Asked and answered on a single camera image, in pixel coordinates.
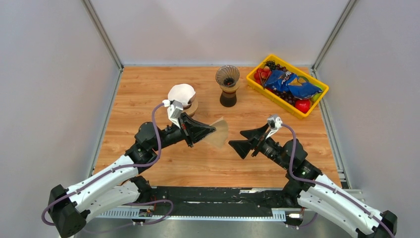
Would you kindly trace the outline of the wooden ring dripper holder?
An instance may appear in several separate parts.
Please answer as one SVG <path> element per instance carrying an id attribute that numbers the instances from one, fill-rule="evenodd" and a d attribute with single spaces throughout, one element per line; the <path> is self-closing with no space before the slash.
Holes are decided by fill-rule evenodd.
<path id="1" fill-rule="evenodd" d="M 198 105 L 199 102 L 195 100 L 188 108 L 184 109 L 183 112 L 185 112 L 188 116 L 193 117 L 198 109 Z"/>

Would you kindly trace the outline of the clear plastic cone dripper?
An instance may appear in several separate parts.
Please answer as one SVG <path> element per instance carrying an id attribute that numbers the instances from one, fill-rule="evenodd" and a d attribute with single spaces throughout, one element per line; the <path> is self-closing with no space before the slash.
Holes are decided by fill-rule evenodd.
<path id="1" fill-rule="evenodd" d="M 193 95 L 191 98 L 189 98 L 188 100 L 185 99 L 185 101 L 182 103 L 183 104 L 183 109 L 189 109 L 191 107 L 195 107 L 197 105 L 196 102 L 196 95 Z"/>

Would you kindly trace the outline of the brown paper coffee filter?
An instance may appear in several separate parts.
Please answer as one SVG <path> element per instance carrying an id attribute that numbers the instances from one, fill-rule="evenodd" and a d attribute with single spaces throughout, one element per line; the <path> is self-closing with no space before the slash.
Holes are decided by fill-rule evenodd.
<path id="1" fill-rule="evenodd" d="M 222 148 L 228 138 L 228 123 L 224 117 L 220 117 L 214 121 L 210 126 L 215 128 L 215 132 L 206 136 L 203 142 L 210 144 L 216 148 Z"/>

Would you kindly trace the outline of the white paper coffee filter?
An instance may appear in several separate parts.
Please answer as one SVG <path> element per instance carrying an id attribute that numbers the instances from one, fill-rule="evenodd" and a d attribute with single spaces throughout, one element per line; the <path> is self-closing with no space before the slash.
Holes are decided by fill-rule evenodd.
<path id="1" fill-rule="evenodd" d="M 168 100 L 177 100 L 181 103 L 185 101 L 185 99 L 191 98 L 193 95 L 196 94 L 195 89 L 189 84 L 177 84 L 174 85 L 168 95 Z"/>

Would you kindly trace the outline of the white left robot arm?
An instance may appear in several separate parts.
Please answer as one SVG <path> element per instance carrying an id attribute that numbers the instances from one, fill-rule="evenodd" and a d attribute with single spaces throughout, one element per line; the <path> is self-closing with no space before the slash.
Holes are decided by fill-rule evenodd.
<path id="1" fill-rule="evenodd" d="M 153 122 L 140 125 L 134 144 L 115 162 L 88 179 L 67 188 L 51 189 L 46 212 L 62 238 L 80 232 L 99 214 L 114 207 L 137 202 L 146 205 L 151 191 L 141 173 L 149 169 L 165 147 L 185 141 L 189 147 L 216 132 L 214 126 L 182 113 L 178 123 L 159 129 Z"/>

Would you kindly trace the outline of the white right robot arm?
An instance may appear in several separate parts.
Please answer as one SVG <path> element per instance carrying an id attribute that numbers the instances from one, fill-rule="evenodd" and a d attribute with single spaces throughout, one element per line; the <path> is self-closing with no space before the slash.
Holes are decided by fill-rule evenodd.
<path id="1" fill-rule="evenodd" d="M 307 160 L 307 152 L 291 130 L 292 139 L 284 145 L 269 136 L 269 124 L 244 130 L 245 140 L 231 140 L 229 145 L 240 158 L 263 154 L 284 168 L 287 184 L 283 187 L 283 202 L 313 210 L 341 227 L 354 238 L 393 238 L 397 232 L 397 216 L 379 211 L 353 197 L 337 186 L 319 168 Z"/>

